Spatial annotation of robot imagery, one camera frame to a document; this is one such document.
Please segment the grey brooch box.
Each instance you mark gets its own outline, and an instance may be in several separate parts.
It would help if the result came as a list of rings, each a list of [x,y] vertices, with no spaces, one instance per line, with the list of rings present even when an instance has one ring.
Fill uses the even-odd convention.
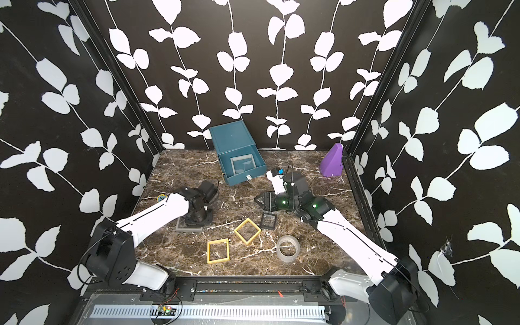
[[[176,232],[195,232],[200,233],[204,230],[203,226],[191,226],[188,225],[184,218],[177,219],[177,224],[175,227]]]
[[[245,173],[249,170],[255,169],[256,163],[252,154],[245,154],[230,159],[234,175]]]

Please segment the small black brooch box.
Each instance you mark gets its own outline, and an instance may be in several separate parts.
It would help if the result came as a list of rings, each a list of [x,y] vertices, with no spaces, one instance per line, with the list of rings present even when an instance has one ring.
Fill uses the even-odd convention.
[[[263,212],[259,227],[263,230],[275,230],[277,225],[277,215]]]

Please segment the teal top drawer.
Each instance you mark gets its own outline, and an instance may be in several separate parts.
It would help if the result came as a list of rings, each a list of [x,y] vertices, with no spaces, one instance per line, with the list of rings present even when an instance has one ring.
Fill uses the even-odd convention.
[[[267,166],[255,145],[218,154],[224,180],[229,186],[265,175]]]

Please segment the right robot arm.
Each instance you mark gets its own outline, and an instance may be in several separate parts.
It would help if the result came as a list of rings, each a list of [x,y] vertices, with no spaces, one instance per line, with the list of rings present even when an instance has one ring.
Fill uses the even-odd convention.
[[[385,322],[397,324],[419,297],[417,265],[409,258],[397,258],[352,226],[333,203],[313,194],[301,173],[274,168],[266,177],[273,189],[255,197],[264,214],[288,211],[298,216],[330,238],[365,273],[331,269],[322,277],[322,295],[363,301]]]

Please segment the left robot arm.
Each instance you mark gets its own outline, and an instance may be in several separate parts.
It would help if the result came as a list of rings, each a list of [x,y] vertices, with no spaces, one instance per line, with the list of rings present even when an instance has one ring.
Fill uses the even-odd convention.
[[[183,219],[189,226],[206,226],[213,221],[210,203],[218,186],[203,181],[197,188],[181,187],[159,203],[131,217],[113,222],[105,219],[93,231],[89,248],[79,264],[110,287],[131,284],[170,295],[176,276],[166,268],[136,258],[135,249],[168,223]]]

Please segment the yellow brooch box lower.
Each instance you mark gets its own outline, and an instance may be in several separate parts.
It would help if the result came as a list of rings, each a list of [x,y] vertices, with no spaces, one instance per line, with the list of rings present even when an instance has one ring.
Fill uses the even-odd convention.
[[[230,261],[230,239],[208,241],[207,243],[207,263],[218,264]]]

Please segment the yellow brooch box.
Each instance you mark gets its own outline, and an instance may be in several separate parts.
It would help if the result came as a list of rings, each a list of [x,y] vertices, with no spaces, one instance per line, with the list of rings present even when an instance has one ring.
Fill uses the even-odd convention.
[[[207,263],[218,264],[230,261],[230,239],[208,241],[207,243]]]
[[[261,228],[250,218],[246,218],[238,227],[234,229],[234,234],[240,238],[245,245],[251,245],[261,234]]]

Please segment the yellow brooch box upper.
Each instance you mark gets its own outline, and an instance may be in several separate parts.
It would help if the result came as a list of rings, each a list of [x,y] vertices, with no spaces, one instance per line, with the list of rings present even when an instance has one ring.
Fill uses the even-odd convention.
[[[234,234],[240,238],[245,245],[251,245],[261,234],[261,228],[250,218],[246,218],[238,227],[234,229]]]

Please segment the teal drawer cabinet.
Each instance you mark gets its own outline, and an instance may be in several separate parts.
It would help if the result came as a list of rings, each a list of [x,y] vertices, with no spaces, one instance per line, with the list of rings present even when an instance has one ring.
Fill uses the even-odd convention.
[[[233,152],[247,146],[256,146],[242,120],[214,126],[209,131],[214,149],[218,155]]]

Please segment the small yellow blue toy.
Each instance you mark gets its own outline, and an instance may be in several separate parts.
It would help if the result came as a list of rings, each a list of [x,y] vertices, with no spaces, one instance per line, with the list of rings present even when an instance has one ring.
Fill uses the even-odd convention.
[[[166,194],[160,194],[159,196],[157,196],[157,202],[160,203],[162,200],[165,200],[167,199],[167,195]]]

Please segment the clear tape roll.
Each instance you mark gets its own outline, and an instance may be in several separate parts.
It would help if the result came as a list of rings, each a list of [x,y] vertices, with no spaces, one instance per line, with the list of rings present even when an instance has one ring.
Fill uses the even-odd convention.
[[[291,235],[280,237],[276,243],[276,255],[285,264],[295,262],[300,251],[301,245],[299,241]]]

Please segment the purple wedge block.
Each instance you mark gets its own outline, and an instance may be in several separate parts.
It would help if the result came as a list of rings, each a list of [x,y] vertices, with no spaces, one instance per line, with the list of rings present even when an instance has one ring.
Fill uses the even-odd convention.
[[[335,143],[320,163],[320,173],[325,177],[341,176],[343,172],[343,145]]]

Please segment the white perforated strip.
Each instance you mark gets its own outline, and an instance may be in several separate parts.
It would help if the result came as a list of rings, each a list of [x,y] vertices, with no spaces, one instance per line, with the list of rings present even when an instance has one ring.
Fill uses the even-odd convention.
[[[87,314],[92,319],[144,319],[153,318],[151,310],[158,305],[95,305]],[[185,305],[177,307],[180,320],[261,320],[261,321],[303,321],[324,322],[329,317],[325,308],[319,305]]]

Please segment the small circuit board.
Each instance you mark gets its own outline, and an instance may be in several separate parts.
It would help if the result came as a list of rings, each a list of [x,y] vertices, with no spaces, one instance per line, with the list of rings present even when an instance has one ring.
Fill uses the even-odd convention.
[[[153,318],[173,318],[177,315],[176,305],[158,305],[150,314]]]

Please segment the black front rail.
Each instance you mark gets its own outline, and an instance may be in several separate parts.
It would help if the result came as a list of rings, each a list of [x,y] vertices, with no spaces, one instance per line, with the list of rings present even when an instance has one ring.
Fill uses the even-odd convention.
[[[322,295],[318,276],[178,276],[172,293],[184,302],[200,301],[208,295],[296,295],[306,302],[340,304]]]

